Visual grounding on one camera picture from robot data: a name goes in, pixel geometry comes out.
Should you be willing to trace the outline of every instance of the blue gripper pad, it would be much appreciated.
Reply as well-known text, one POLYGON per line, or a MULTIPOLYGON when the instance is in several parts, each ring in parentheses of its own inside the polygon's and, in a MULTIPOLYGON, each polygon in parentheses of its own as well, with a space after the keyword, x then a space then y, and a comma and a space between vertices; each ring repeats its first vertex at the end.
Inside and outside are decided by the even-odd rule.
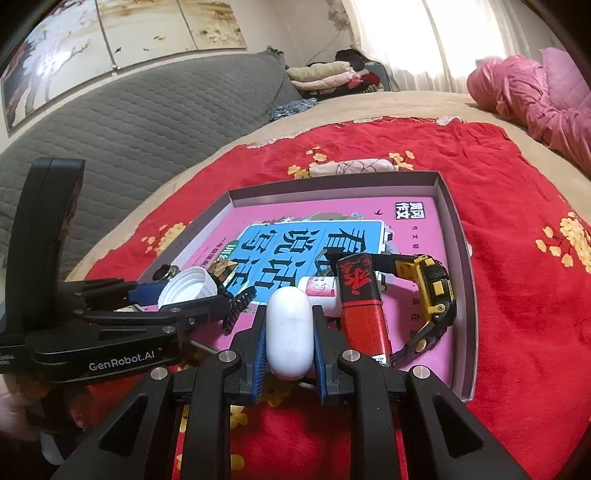
POLYGON ((320 339, 318 337, 318 327, 316 322, 314 322, 314 370, 316 371, 316 384, 318 386, 321 405, 326 405, 326 399, 328 397, 325 369, 326 366, 324 364, 324 358, 322 357, 322 349, 320 348, 320 339))
POLYGON ((255 361, 252 366, 252 402, 255 404, 262 394, 265 374, 267 372, 267 335, 265 325, 261 329, 261 337, 256 349, 255 361))

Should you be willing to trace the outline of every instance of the wall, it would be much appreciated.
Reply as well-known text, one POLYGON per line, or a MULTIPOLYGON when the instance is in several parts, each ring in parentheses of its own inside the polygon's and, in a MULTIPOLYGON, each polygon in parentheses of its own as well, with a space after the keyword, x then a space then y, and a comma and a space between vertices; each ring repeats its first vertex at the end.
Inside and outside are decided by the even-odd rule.
POLYGON ((351 30, 339 32, 329 20, 326 0, 275 0, 275 5, 299 53, 299 62, 292 66, 305 66, 321 50, 315 61, 334 61, 337 51, 350 48, 351 30))
POLYGON ((205 53, 186 53, 171 56, 163 59, 150 60, 143 64, 119 69, 116 72, 103 74, 89 82, 81 84, 68 90, 65 94, 52 100, 46 106, 31 114, 21 125, 12 130, 11 135, 5 125, 3 115, 0 115, 0 153, 15 139, 20 137, 31 126, 36 124, 52 111, 64 105, 68 101, 99 86, 113 82, 117 78, 125 77, 135 72, 154 68, 167 63, 174 63, 188 59, 224 54, 256 53, 265 50, 268 45, 282 50, 285 53, 285 60, 291 64, 300 61, 300 53, 294 44, 292 36, 287 31, 287 26, 282 20, 279 9, 274 0, 225 0, 231 4, 238 24, 246 39, 247 50, 209 50, 205 53))
POLYGON ((285 53, 285 61, 299 60, 293 38, 287 32, 283 18, 274 0, 225 0, 232 6, 238 24, 246 39, 247 52, 265 50, 268 45, 285 53))
POLYGON ((515 14, 514 22, 522 29, 525 36, 526 51, 522 52, 525 57, 542 62, 541 48, 555 47, 564 50, 564 47, 550 30, 548 25, 536 15, 521 0, 505 0, 512 6, 515 14))

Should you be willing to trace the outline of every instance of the dark cloth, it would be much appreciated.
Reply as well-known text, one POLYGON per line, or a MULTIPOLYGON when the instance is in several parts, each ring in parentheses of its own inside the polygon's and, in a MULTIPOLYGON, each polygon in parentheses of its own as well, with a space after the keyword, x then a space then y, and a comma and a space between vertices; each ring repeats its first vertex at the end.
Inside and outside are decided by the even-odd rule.
POLYGON ((349 48, 347 50, 339 50, 335 55, 335 60, 338 61, 348 61, 351 65, 351 68, 356 71, 360 72, 365 68, 365 64, 370 61, 365 55, 358 52, 357 50, 353 50, 349 48))
POLYGON ((309 98, 307 100, 293 100, 286 105, 281 105, 271 111, 271 122, 279 120, 285 116, 292 116, 300 112, 305 112, 318 105, 318 100, 309 98))

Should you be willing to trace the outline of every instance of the person's hand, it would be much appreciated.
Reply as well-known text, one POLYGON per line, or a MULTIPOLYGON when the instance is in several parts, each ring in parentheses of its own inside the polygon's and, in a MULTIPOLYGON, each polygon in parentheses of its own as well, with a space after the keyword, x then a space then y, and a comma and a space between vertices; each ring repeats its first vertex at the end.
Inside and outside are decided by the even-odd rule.
POLYGON ((39 432, 27 421, 26 408, 49 390, 32 375, 0 375, 0 431, 16 440, 35 442, 39 432))

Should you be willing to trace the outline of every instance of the metal screw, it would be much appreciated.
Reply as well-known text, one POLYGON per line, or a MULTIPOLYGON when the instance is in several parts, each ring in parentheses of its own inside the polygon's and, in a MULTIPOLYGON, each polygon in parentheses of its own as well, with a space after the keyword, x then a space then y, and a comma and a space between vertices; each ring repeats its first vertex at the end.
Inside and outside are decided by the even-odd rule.
POLYGON ((162 380, 168 375, 168 369, 164 367, 156 367, 150 372, 150 376, 154 380, 162 380))
POLYGON ((348 362, 356 362, 361 358, 361 353, 357 350, 345 350, 343 352, 343 358, 348 362))
POLYGON ((413 375, 421 380, 425 380, 426 378, 429 378, 431 371, 424 365, 417 365, 413 368, 413 375))
POLYGON ((233 362, 236 359, 236 352, 232 350, 224 350, 219 354, 219 359, 224 363, 233 362))

